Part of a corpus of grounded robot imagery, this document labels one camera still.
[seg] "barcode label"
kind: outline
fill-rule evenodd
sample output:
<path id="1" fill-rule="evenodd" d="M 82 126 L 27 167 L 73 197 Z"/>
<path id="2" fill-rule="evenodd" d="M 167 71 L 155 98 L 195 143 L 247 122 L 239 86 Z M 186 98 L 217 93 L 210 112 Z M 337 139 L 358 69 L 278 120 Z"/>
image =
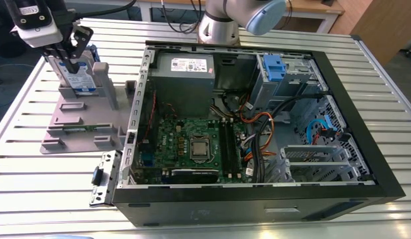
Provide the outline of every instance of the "barcode label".
<path id="1" fill-rule="evenodd" d="M 38 6 L 35 5 L 35 6 L 19 7 L 18 10 L 19 10 L 19 14 L 31 15 L 31 14 L 38 13 Z"/>
<path id="2" fill-rule="evenodd" d="M 251 176 L 251 175 L 253 175 L 253 169 L 246 168 L 245 174 L 246 174 L 247 176 Z"/>

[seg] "power cable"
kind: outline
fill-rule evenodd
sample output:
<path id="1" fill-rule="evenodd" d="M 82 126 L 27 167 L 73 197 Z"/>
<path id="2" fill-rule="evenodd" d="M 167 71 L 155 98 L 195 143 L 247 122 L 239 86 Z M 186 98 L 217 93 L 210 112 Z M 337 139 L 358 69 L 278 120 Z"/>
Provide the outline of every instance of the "power cable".
<path id="1" fill-rule="evenodd" d="M 202 11 L 201 0 L 198 0 L 198 12 L 195 10 L 195 6 L 194 6 L 194 3 L 193 3 L 193 0 L 190 0 L 191 6 L 193 6 L 193 10 L 194 10 L 194 13 L 195 13 L 195 16 L 197 16 L 197 21 L 185 30 L 181 30 L 181 26 L 182 26 L 182 24 L 185 24 L 183 22 L 179 23 L 179 25 L 178 25 L 179 30 L 173 28 L 173 26 L 170 25 L 169 20 L 167 20 L 167 16 L 166 16 L 163 0 L 159 0 L 159 3 L 162 5 L 162 13 L 163 13 L 165 21 L 166 21 L 166 24 L 170 27 L 170 29 L 174 32 L 177 32 L 177 33 L 190 34 L 195 30 L 195 27 L 197 27 L 197 25 L 199 23 L 199 17 L 201 17 L 201 11 Z"/>
<path id="2" fill-rule="evenodd" d="M 103 11 L 93 11 L 93 12 L 86 12 L 86 13 L 75 13 L 74 20 L 78 20 L 85 17 L 101 16 L 101 15 L 106 15 L 106 14 L 111 14 L 111 13 L 127 10 L 134 5 L 135 1 L 137 0 L 131 0 L 129 4 L 126 4 L 122 7 L 114 8 L 114 9 L 109 9 Z"/>
<path id="3" fill-rule="evenodd" d="M 289 2 L 289 13 L 287 13 L 287 15 L 286 15 L 286 17 L 283 19 L 282 26 L 279 28 L 277 28 L 277 30 L 283 29 L 287 26 L 289 22 L 290 22 L 290 18 L 291 18 L 291 2 L 290 2 L 290 0 L 287 0 L 287 2 Z"/>

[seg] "silver metal table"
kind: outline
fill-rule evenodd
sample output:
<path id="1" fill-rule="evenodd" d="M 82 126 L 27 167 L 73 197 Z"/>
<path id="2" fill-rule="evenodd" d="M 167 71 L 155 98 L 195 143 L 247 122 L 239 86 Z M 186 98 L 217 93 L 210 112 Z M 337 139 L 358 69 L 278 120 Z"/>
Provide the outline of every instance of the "silver metal table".
<path id="1" fill-rule="evenodd" d="M 135 80 L 143 41 L 195 42 L 162 23 L 85 19 L 115 85 Z M 241 44 L 323 51 L 406 196 L 329 222 L 135 229 L 113 208 L 90 209 L 99 152 L 41 155 L 58 81 L 39 60 L 0 123 L 0 237 L 87 234 L 94 238 L 411 238 L 411 104 L 360 41 L 349 36 L 239 32 Z"/>

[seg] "wire bundle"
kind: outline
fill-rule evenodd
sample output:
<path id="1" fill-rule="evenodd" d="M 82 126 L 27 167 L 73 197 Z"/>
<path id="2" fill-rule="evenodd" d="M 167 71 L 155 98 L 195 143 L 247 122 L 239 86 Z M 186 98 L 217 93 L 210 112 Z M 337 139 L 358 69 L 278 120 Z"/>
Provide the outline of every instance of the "wire bundle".
<path id="1" fill-rule="evenodd" d="M 185 29 L 182 30 L 181 27 L 182 27 L 182 24 L 185 24 L 183 22 L 179 23 L 178 25 L 178 29 L 177 30 L 175 28 L 173 28 L 173 26 L 170 25 L 169 23 L 169 20 L 167 20 L 167 16 L 166 16 L 166 10 L 165 10 L 165 4 L 163 4 L 163 0 L 159 0 L 159 4 L 162 6 L 162 14 L 163 14 L 163 18 L 165 18 L 165 21 L 166 21 L 166 24 L 167 26 L 170 27 L 170 29 L 177 32 L 177 33 L 183 33 L 183 34 L 190 34 L 194 30 L 195 30 L 195 27 L 199 23 L 199 18 L 201 18 L 201 11 L 202 11 L 202 5 L 201 5 L 201 0 L 198 0 L 198 12 L 195 10 L 195 6 L 194 6 L 194 3 L 193 3 L 193 0 L 190 0 L 190 3 L 191 3 L 191 6 L 193 6 L 193 10 L 194 10 L 194 13 L 195 13 L 195 16 L 197 16 L 197 21 Z"/>

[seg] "white label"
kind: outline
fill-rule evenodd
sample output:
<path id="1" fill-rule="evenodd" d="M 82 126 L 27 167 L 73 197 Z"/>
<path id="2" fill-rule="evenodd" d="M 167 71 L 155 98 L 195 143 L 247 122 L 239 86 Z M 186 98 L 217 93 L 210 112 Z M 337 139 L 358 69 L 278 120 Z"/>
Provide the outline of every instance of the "white label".
<path id="1" fill-rule="evenodd" d="M 249 102 L 245 103 L 245 107 L 251 110 L 253 105 Z"/>
<path id="2" fill-rule="evenodd" d="M 246 168 L 245 174 L 246 174 L 247 176 L 251 176 L 251 175 L 253 175 L 253 169 Z"/>
<path id="3" fill-rule="evenodd" d="M 173 58 L 170 60 L 170 71 L 207 72 L 206 59 Z"/>
<path id="4" fill-rule="evenodd" d="M 62 75 L 69 82 L 70 87 L 81 93 L 89 93 L 95 90 L 95 84 L 93 77 L 86 73 L 86 63 L 78 62 L 79 70 L 75 74 L 67 72 L 65 64 L 58 62 Z"/>
<path id="5" fill-rule="evenodd" d="M 35 5 L 35 6 L 19 7 L 18 10 L 19 10 L 19 14 L 31 15 L 31 14 L 38 13 L 38 6 Z"/>

